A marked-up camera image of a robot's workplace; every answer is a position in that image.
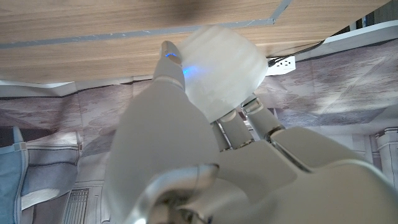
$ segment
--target blue light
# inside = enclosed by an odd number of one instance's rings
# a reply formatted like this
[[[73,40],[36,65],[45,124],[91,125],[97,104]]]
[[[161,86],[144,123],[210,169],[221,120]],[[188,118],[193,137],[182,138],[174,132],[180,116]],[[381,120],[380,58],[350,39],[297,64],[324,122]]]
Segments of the blue light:
[[[168,53],[168,54],[166,54],[166,57],[169,57],[170,55],[173,55],[174,57],[177,56],[175,53]]]
[[[182,73],[184,73],[185,78],[189,78],[190,76],[196,74],[197,68],[195,66],[190,66],[190,67],[186,67],[182,70]]]

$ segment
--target wooden tabletop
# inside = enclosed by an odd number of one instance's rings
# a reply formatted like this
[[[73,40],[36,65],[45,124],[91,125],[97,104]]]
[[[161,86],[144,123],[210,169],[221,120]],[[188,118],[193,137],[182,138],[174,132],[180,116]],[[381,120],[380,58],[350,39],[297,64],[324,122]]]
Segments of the wooden tabletop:
[[[149,75],[164,40],[178,43],[190,35],[178,27],[203,24],[247,22],[236,32],[267,57],[286,55],[387,2],[5,0],[0,2],[0,80],[53,83]],[[260,19],[269,24],[250,25]]]

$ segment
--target white power strip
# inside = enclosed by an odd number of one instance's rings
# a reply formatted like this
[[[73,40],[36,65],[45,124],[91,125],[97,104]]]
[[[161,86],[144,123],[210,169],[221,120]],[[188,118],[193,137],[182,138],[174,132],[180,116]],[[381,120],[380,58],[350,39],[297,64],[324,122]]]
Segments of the white power strip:
[[[271,68],[268,68],[266,76],[268,75],[284,75],[296,69],[296,59],[294,56],[288,57],[278,63],[276,63]]]

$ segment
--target air vent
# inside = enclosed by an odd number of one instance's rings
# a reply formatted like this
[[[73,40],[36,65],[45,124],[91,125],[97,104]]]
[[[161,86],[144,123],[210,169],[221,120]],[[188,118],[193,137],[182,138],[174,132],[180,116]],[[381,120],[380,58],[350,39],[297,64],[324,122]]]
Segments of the air vent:
[[[67,209],[63,217],[63,224],[84,224],[86,218],[86,207],[88,200],[88,189],[72,190],[69,196]]]

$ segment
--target cable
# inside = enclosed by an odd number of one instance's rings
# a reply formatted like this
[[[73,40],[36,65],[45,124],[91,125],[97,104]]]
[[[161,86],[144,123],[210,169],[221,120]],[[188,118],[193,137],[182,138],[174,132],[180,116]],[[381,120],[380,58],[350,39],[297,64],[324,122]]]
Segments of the cable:
[[[272,59],[272,60],[270,60],[270,61],[268,62],[268,67],[271,68],[271,67],[274,66],[276,63],[278,63],[278,62],[280,62],[280,61],[282,61],[282,60],[285,60],[285,59],[287,59],[288,57],[295,56],[295,55],[299,55],[299,54],[308,52],[308,51],[310,51],[310,50],[313,50],[313,49],[315,49],[315,48],[321,46],[321,45],[324,43],[324,41],[325,41],[325,40],[323,40],[323,41],[321,41],[321,42],[319,42],[319,43],[315,44],[314,46],[311,46],[311,47],[309,47],[309,48],[307,48],[307,49],[299,50],[299,51],[296,52],[296,53],[292,53],[292,54],[289,54],[289,55],[286,55],[286,56],[283,56],[283,57],[274,58],[274,59]]]

